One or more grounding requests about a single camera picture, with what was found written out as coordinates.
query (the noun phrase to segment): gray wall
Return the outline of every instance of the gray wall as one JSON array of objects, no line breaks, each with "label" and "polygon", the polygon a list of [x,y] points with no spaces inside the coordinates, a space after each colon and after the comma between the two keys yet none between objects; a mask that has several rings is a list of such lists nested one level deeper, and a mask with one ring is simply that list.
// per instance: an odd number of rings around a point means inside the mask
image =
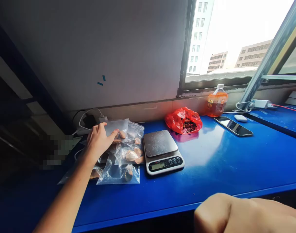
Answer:
[{"label": "gray wall", "polygon": [[186,11],[187,0],[0,0],[0,24],[67,111],[175,98]]}]

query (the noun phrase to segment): black smartphone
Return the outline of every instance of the black smartphone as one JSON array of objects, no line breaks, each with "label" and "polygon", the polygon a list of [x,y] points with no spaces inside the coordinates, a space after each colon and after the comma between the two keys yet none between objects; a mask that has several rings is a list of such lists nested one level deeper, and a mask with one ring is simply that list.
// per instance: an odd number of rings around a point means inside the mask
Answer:
[{"label": "black smartphone", "polygon": [[246,136],[252,136],[253,132],[249,131],[248,129],[244,128],[243,126],[239,125],[238,123],[234,122],[233,120],[230,120],[227,117],[215,117],[215,121],[217,121],[219,124],[233,132],[236,136],[239,137],[246,137]]}]

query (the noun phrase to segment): hand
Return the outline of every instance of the hand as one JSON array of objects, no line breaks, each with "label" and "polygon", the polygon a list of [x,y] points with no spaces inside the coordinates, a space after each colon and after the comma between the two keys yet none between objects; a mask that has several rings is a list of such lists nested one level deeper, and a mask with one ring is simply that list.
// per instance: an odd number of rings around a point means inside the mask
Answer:
[{"label": "hand", "polygon": [[296,210],[272,200],[215,194],[195,210],[194,224],[203,233],[296,232]]},{"label": "hand", "polygon": [[93,126],[89,136],[87,137],[86,151],[83,158],[93,165],[97,162],[99,157],[108,149],[112,144],[114,138],[119,132],[119,129],[115,129],[109,137],[105,131],[106,122]]}]

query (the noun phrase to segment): human arm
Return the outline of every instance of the human arm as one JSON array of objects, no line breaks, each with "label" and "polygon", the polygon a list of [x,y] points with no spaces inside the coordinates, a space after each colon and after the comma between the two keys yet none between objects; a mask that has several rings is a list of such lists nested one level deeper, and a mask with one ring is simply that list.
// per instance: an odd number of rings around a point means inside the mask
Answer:
[{"label": "human arm", "polygon": [[92,169],[98,158],[112,144],[119,131],[116,129],[107,137],[105,125],[107,123],[101,123],[92,128],[87,138],[84,155],[78,162],[76,170],[54,199],[33,231],[34,233],[72,231]]},{"label": "human arm", "polygon": [[195,232],[296,232],[296,210],[272,200],[215,194],[194,213]]}]

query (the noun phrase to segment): blue table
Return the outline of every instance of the blue table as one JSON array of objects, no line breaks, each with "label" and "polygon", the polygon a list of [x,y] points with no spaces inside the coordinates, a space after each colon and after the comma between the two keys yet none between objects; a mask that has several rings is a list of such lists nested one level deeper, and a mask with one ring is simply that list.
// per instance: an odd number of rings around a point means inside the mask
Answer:
[{"label": "blue table", "polygon": [[247,117],[296,138],[296,112],[282,107],[253,110]]},{"label": "blue table", "polygon": [[[185,159],[183,170],[150,177],[142,165],[140,184],[90,182],[73,232],[193,210],[217,192],[251,198],[296,189],[295,138],[253,120],[244,123],[254,133],[246,138],[233,135],[212,118],[202,121],[198,134],[170,132]],[[163,121],[144,126],[145,133],[167,129]],[[20,178],[6,189],[0,197],[0,232],[32,231],[80,148],[75,147],[61,169]]]}]

